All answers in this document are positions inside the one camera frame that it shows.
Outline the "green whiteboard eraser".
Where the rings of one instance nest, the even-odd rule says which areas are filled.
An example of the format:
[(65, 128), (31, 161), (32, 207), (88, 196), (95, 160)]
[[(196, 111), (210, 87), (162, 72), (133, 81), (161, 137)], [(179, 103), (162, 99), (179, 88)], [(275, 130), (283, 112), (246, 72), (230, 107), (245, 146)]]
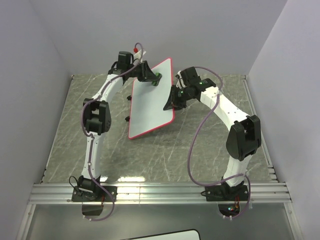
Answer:
[(160, 83), (160, 80), (161, 80), (161, 78), (162, 78), (162, 74), (159, 73), (159, 72), (156, 72), (156, 73), (155, 73), (155, 76), (156, 76), (156, 80), (153, 80), (153, 81), (151, 82), (151, 84), (156, 87), (156, 86), (158, 86), (159, 83)]

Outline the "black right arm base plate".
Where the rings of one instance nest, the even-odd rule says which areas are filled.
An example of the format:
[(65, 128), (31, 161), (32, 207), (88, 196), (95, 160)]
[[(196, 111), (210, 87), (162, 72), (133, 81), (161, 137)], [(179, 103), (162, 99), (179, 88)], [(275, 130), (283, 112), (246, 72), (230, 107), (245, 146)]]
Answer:
[(207, 186), (200, 194), (207, 202), (247, 201), (249, 198), (248, 187), (241, 184), (234, 187), (228, 184)]

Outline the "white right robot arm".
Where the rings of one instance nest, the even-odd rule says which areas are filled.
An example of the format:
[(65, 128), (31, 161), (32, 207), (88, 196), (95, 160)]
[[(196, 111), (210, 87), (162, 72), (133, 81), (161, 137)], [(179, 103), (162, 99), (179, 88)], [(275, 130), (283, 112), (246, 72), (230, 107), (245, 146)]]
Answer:
[(239, 188), (247, 180), (248, 164), (252, 156), (262, 145), (261, 120), (257, 115), (248, 115), (240, 110), (222, 93), (224, 84), (214, 83), (209, 78), (202, 79), (199, 76), (189, 80), (176, 75), (177, 83), (172, 85), (170, 95), (164, 107), (168, 109), (183, 109), (189, 100), (196, 99), (210, 109), (196, 129), (192, 138), (195, 144), (198, 134), (205, 122), (212, 114), (215, 114), (228, 130), (225, 147), (229, 159), (226, 171), (220, 181), (202, 183), (197, 181), (191, 173), (191, 167), (187, 166), (187, 172), (192, 182), (206, 188), (218, 186), (222, 197), (232, 200), (238, 195)]

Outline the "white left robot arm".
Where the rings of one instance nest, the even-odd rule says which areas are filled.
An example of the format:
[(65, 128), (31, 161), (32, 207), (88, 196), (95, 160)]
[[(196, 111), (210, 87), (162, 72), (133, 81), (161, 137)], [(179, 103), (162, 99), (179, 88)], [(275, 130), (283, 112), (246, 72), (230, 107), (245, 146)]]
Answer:
[(77, 187), (89, 201), (98, 200), (103, 190), (100, 184), (99, 161), (105, 135), (112, 123), (109, 103), (129, 78), (136, 78), (139, 82), (150, 82), (153, 86), (157, 86), (162, 75), (152, 71), (145, 60), (136, 65), (116, 61), (108, 71), (99, 91), (92, 98), (86, 98), (83, 101), (80, 123), (86, 136), (86, 153)]

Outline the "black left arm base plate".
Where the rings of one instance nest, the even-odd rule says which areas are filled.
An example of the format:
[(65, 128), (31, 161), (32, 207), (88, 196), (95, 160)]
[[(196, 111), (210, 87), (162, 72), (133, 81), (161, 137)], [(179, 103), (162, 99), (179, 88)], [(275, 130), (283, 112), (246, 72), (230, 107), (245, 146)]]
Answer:
[[(118, 188), (116, 186), (103, 186), (103, 188), (112, 195), (112, 198), (114, 200), (116, 200), (118, 191)], [(112, 202), (112, 198), (99, 187), (95, 192), (81, 190), (78, 187), (76, 187), (73, 190), (71, 201), (76, 203)]]

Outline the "red framed whiteboard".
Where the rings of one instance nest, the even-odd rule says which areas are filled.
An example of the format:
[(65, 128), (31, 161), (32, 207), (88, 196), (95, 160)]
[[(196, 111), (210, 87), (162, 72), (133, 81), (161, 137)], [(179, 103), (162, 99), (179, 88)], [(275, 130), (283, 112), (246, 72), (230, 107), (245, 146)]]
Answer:
[(172, 59), (168, 57), (151, 69), (162, 75), (157, 86), (133, 80), (128, 138), (133, 140), (173, 122), (175, 111), (164, 110), (173, 85)]

